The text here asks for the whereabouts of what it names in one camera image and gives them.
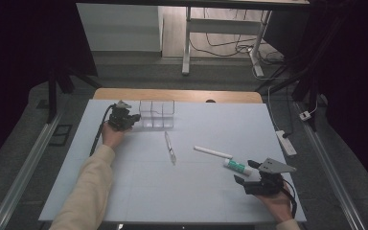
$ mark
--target wooden floor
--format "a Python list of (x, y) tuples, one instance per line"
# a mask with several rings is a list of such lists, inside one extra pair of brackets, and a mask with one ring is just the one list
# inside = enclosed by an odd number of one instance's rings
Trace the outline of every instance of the wooden floor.
[[(163, 58), (182, 58), (184, 41), (185, 41), (185, 28), (186, 28), (186, 8), (184, 7), (163, 7)], [(262, 11), (252, 10), (234, 10), (234, 9), (211, 9), (211, 8), (192, 8), (192, 18), (211, 18), (211, 19), (226, 19), (226, 20), (250, 20), (260, 21)], [(238, 34), (193, 34), (191, 33), (190, 39), (198, 50), (205, 50), (217, 55), (208, 54), (206, 52), (197, 51), (194, 47), (191, 47), (191, 58), (220, 58), (219, 56), (225, 56), (223, 58), (249, 58), (248, 54), (235, 54), (236, 43), (238, 39), (240, 45), (253, 45), (255, 43), (256, 36), (254, 35), (241, 35)], [(234, 42), (232, 44), (220, 45), (218, 44)], [(265, 57), (266, 54), (276, 51), (268, 44), (262, 44), (260, 48), (261, 54)]]

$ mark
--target gray carpet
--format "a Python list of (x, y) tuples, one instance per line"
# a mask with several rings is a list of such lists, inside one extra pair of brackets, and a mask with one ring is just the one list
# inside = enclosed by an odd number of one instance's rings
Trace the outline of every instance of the gray carpet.
[[(168, 61), (168, 64), (131, 62), (98, 65), (99, 78), (95, 80), (105, 87), (230, 91), (254, 91), (262, 83), (253, 77), (248, 62), (205, 64), (195, 60), (194, 63), (190, 76), (185, 78), (181, 76), (181, 65), (177, 61)], [(277, 66), (265, 66), (266, 75), (269, 76), (276, 68)], [(59, 122), (59, 135), (52, 137), (51, 145), (46, 148), (39, 161), (7, 229), (48, 229), (50, 226), (49, 223), (42, 223), (37, 219), (71, 145), (85, 106), (94, 94), (94, 89), (86, 83), (76, 78), (72, 80), (77, 88), (71, 94), (69, 106)], [(298, 208), (304, 209), (308, 219), (301, 227), (310, 230), (351, 229), (322, 166), (318, 163), (294, 104), (288, 100), (292, 88), (293, 85), (288, 91), (284, 89), (271, 95), (270, 104), (277, 126), (285, 131), (293, 130), (289, 139), (298, 155), (287, 158), (287, 162), (298, 169), (292, 175), (302, 203), (302, 207)], [(267, 97), (264, 97), (264, 102), (267, 103)], [(47, 84), (43, 83), (31, 90), (30, 101), (22, 118), (0, 150), (0, 203), (44, 126), (48, 111), (46, 103)], [(317, 109), (317, 133), (368, 229), (368, 173), (328, 125), (325, 111), (326, 106), (321, 103)], [(69, 131), (68, 137), (60, 135), (64, 131)], [(256, 229), (274, 229), (273, 226), (257, 226)], [(116, 229), (116, 225), (104, 223), (100, 229)]]

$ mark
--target clear plastic organizer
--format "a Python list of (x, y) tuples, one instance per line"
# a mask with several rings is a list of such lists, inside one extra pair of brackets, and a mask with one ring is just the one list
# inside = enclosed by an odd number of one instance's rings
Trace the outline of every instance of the clear plastic organizer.
[(174, 127), (174, 101), (141, 100), (143, 127)]

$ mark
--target beige sleeve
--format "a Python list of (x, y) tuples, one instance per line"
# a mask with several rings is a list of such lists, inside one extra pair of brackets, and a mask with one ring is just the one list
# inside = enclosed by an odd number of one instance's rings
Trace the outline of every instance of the beige sleeve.
[(277, 230), (300, 230), (297, 221), (294, 218), (281, 222), (276, 226)]
[(65, 200), (50, 229), (97, 229), (106, 209), (115, 152), (100, 146), (80, 169), (72, 193)]

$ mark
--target sleeve cuff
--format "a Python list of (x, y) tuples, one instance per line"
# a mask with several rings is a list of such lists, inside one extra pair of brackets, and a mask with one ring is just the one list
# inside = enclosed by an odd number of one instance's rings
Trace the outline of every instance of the sleeve cuff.
[(287, 221), (281, 222), (276, 226), (277, 230), (299, 230), (297, 221), (294, 218), (289, 219)]
[(113, 151), (113, 149), (109, 146), (101, 145), (97, 148), (92, 156), (100, 158), (110, 165), (113, 162), (113, 159), (115, 159), (115, 151)]

